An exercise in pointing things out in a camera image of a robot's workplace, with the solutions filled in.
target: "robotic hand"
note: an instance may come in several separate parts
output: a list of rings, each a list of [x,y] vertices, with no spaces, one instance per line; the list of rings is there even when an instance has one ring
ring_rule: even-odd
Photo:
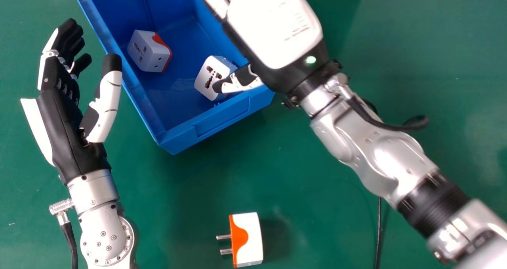
[[[77,247],[67,211],[74,207],[82,229],[81,252],[88,268],[137,268],[134,229],[124,217],[111,166],[103,146],[112,127],[121,93],[122,61],[116,54],[103,60],[102,79],[84,116],[78,108],[79,74],[91,56],[74,57],[84,47],[83,29],[69,19],[49,38],[40,57],[36,99],[21,99],[33,135],[46,160],[67,186],[70,199],[50,206],[72,252]]]
[[[446,179],[406,134],[423,128],[425,117],[402,126],[385,124],[348,87],[340,65],[329,59],[322,27],[306,0],[204,1],[251,64],[250,75],[218,82],[215,91],[245,88],[258,74],[268,88],[305,110],[329,152],[398,210],[440,262],[454,261],[455,269],[507,264],[507,224]]]

